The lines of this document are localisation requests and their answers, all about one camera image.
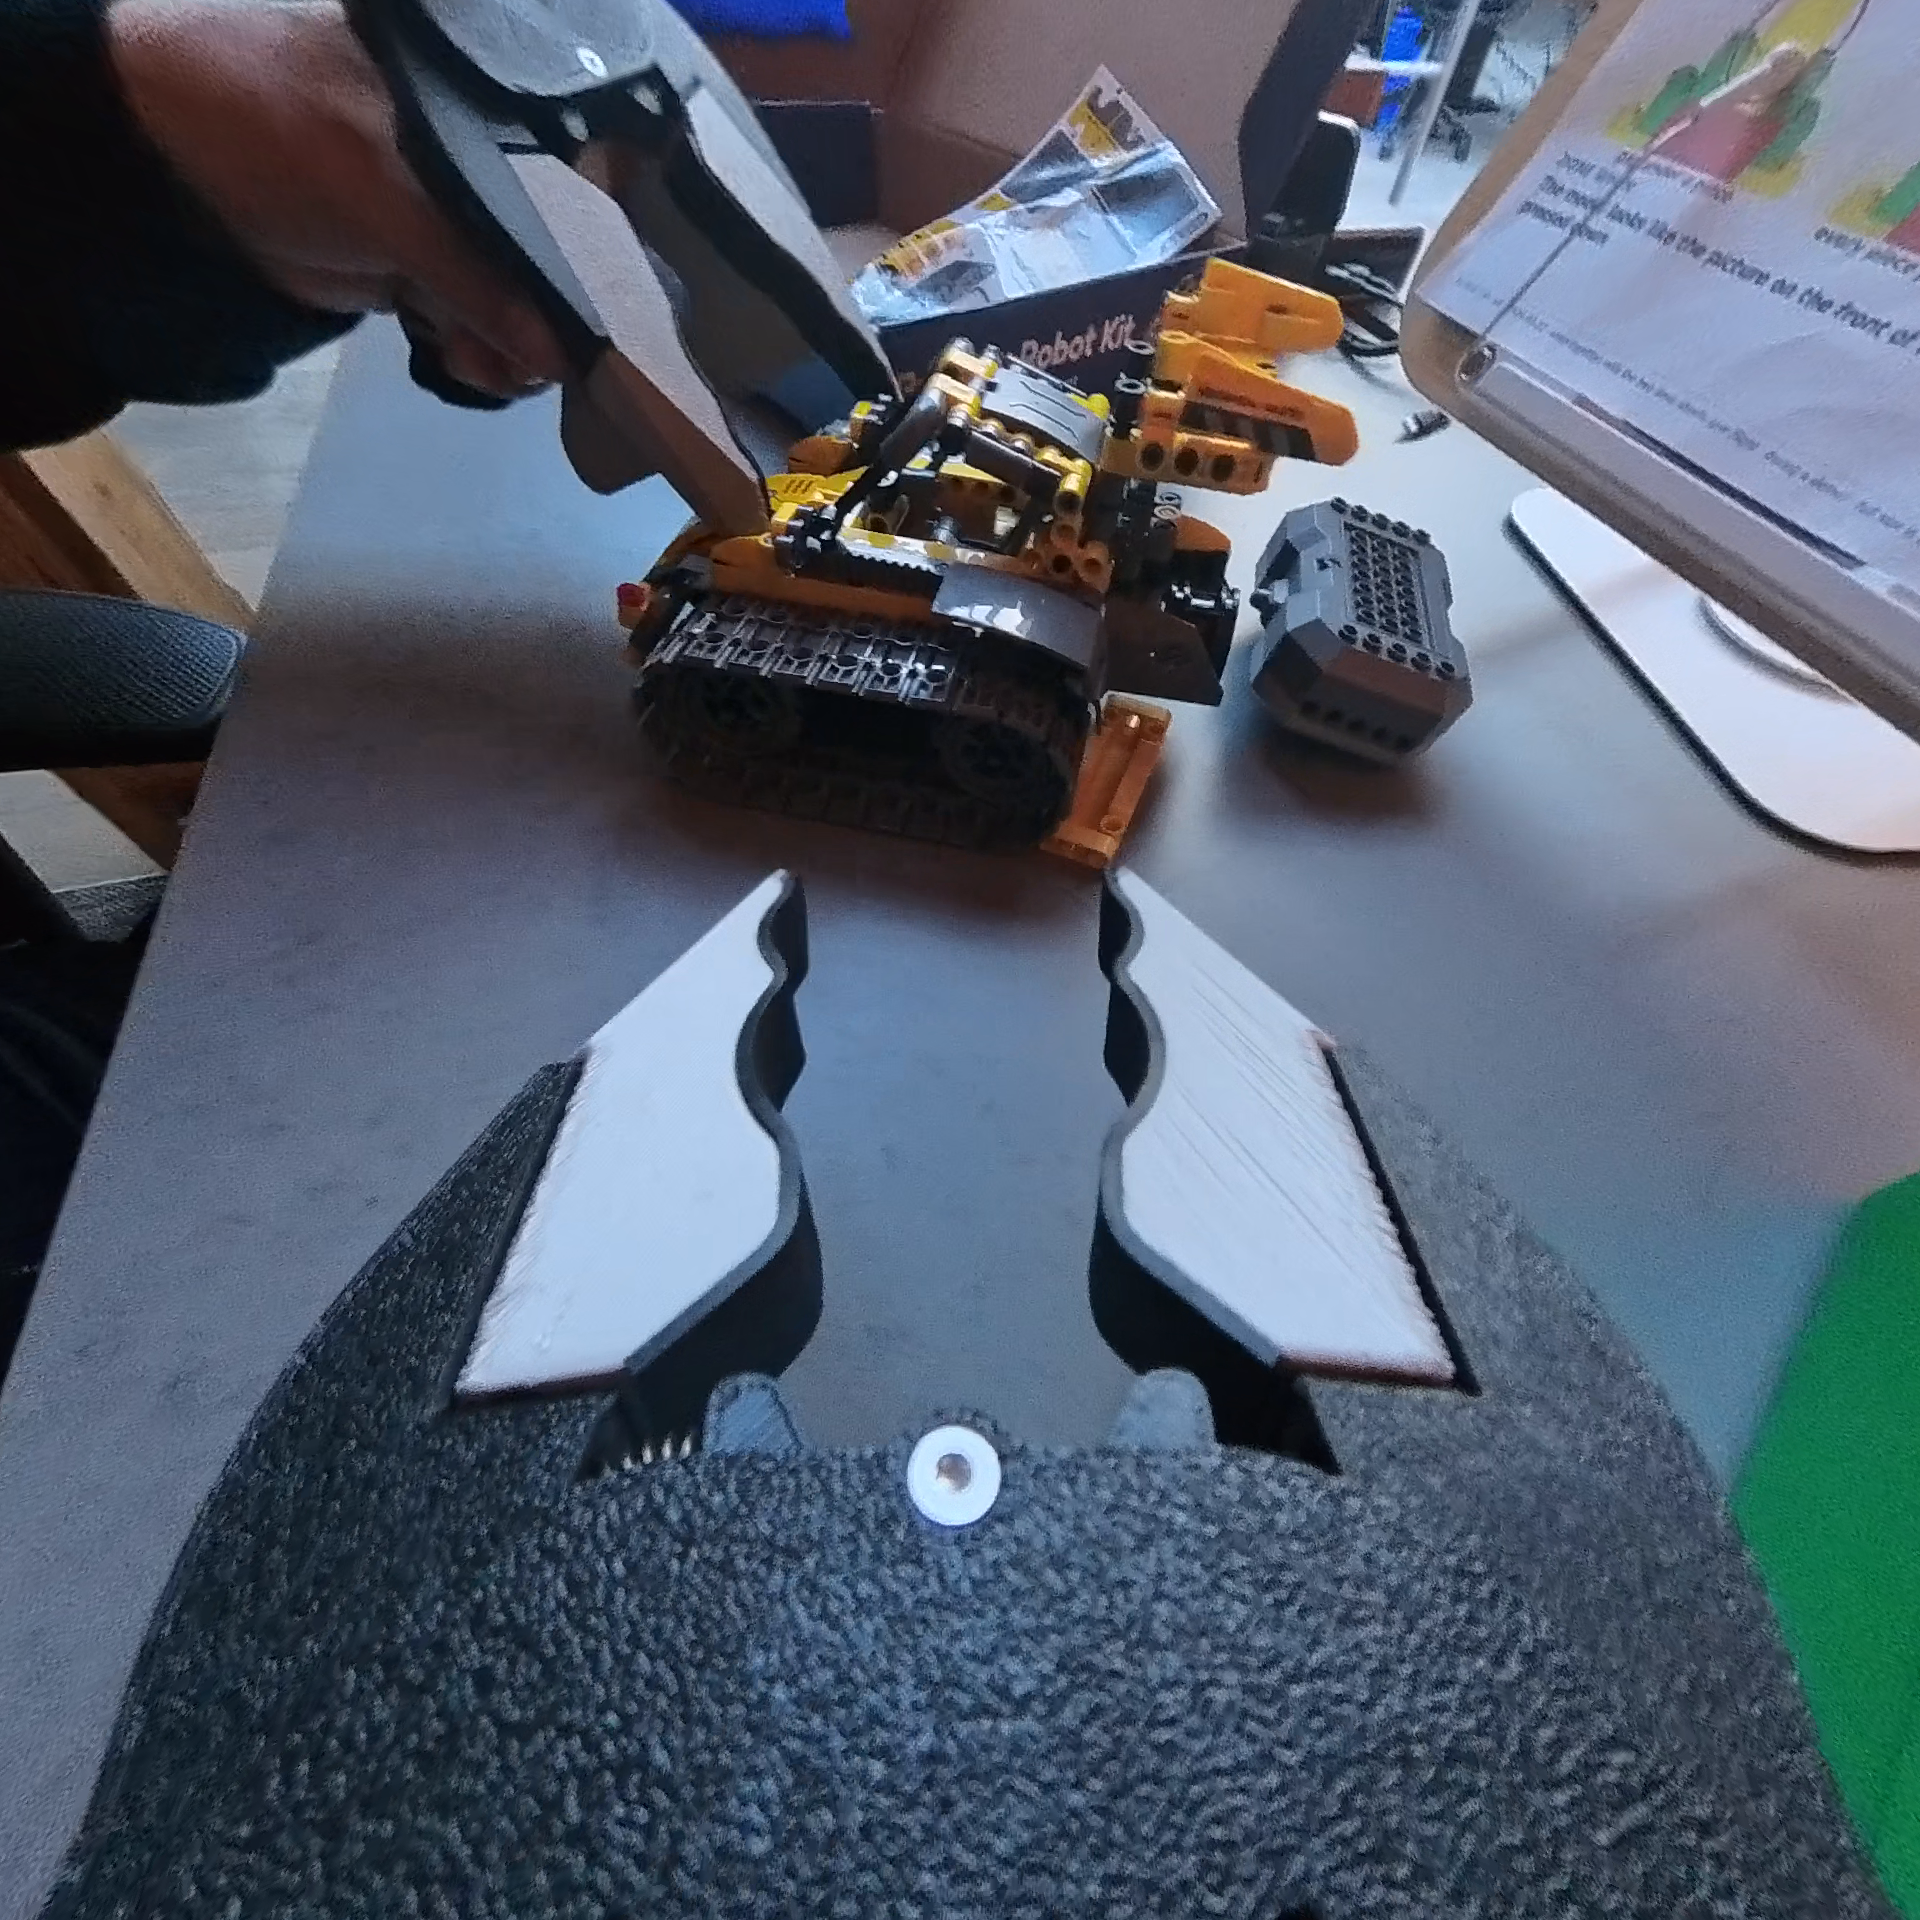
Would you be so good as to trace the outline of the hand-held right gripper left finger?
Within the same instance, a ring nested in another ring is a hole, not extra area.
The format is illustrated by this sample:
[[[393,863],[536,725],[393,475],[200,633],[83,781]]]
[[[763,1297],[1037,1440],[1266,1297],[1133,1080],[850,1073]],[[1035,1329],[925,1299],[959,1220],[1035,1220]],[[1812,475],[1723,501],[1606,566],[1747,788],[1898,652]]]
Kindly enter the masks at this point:
[[[460,1401],[776,1372],[820,1323],[783,1101],[806,1069],[806,889],[771,871],[571,1057]]]

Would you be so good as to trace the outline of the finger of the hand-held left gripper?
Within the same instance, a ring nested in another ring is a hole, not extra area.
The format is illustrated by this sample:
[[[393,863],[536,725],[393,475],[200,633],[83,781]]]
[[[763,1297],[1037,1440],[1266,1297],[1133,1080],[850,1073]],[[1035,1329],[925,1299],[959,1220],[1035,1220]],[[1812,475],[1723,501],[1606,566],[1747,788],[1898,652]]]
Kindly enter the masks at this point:
[[[837,419],[899,399],[806,201],[727,73],[641,70],[614,109],[614,203],[671,280],[692,370],[720,401]]]
[[[566,159],[502,159],[549,234],[549,275],[564,280],[536,299],[566,353],[566,464],[594,493],[660,472],[716,536],[763,536],[771,521],[767,483],[687,353],[671,280],[614,201],[645,150],[586,137]]]

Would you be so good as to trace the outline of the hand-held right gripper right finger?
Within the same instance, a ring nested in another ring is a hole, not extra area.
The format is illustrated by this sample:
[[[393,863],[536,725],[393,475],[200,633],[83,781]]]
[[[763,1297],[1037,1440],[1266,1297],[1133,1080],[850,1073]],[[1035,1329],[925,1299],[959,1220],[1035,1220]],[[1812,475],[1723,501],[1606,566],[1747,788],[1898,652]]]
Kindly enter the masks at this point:
[[[1134,1371],[1461,1388],[1337,1037],[1133,871],[1100,881],[1098,964],[1100,1343]]]

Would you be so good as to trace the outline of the yellow grey toy robot model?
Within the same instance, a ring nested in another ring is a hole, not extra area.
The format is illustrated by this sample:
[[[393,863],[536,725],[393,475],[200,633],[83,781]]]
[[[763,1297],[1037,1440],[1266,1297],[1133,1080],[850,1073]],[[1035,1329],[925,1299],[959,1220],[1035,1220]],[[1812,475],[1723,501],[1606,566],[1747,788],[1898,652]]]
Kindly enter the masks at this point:
[[[787,442],[763,536],[687,521],[619,587],[645,748],[727,805],[1075,842],[1124,700],[1220,705],[1233,537],[1188,488],[1350,460],[1350,407],[1285,383],[1339,334],[1337,293],[1215,257],[1124,339],[1113,391],[946,339],[906,399]]]

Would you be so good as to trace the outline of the green plastic storage box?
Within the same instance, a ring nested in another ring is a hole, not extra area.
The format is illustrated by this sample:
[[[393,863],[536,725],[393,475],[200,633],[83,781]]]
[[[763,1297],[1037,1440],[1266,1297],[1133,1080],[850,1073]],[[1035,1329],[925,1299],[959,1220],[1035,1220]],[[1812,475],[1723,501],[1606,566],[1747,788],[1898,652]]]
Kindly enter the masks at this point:
[[[1847,1213],[1730,1516],[1866,1852],[1920,1914],[1920,1173]]]

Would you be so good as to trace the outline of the person's left forearm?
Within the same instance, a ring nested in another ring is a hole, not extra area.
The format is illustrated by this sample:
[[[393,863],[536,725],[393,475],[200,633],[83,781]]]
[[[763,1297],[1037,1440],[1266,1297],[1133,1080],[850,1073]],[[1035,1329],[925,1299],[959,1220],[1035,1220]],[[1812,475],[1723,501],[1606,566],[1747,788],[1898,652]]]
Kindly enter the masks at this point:
[[[247,401],[359,320],[320,310],[231,246],[136,132],[110,8],[0,8],[0,450],[126,401]]]

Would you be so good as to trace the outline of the person's left hand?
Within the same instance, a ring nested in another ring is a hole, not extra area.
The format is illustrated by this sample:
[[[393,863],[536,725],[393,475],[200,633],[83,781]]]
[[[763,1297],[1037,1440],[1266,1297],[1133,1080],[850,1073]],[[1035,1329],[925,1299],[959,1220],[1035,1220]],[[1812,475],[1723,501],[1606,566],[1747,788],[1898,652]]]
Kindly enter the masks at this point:
[[[408,320],[491,399],[566,383],[549,325],[426,201],[343,8],[110,11],[119,96],[160,159],[293,299]]]

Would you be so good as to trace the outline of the clear plastic parts bag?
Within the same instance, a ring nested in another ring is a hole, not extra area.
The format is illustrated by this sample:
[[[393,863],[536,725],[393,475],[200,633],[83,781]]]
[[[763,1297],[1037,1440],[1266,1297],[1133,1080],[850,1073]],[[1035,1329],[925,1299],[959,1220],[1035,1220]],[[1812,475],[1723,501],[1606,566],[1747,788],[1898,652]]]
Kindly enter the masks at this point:
[[[1098,70],[1023,163],[858,266],[850,299],[867,325],[925,325],[1178,261],[1215,222],[1188,152]]]

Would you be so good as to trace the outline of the brown cardboard divider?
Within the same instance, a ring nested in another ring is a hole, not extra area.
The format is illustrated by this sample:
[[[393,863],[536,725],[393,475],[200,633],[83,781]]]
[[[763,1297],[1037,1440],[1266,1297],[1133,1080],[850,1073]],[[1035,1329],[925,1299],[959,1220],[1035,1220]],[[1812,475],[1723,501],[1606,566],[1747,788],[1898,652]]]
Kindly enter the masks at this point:
[[[996,188],[1098,70],[1202,174],[1220,222],[1246,240],[1241,111],[1277,41],[1288,0],[850,0],[849,41],[716,32],[712,53],[742,96],[820,102],[799,132],[799,188],[828,191],[841,266]]]

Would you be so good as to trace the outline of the black stand device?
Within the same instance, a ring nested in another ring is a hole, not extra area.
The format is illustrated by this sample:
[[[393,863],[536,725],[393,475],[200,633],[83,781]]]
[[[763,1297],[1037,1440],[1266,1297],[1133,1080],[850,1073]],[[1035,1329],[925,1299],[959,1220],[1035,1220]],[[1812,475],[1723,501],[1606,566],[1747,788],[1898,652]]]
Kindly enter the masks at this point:
[[[1246,240],[1285,203],[1285,183],[1318,132],[1325,96],[1350,58],[1364,0],[1295,0],[1241,111]]]

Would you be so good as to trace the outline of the white monitor with stand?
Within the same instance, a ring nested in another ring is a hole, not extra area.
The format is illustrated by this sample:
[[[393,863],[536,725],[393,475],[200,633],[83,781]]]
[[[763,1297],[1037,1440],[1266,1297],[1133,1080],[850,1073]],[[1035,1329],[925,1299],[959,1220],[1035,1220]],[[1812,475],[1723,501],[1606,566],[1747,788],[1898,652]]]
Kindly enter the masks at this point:
[[[1767,823],[1920,850],[1920,8],[1599,8],[1429,240],[1401,370]]]

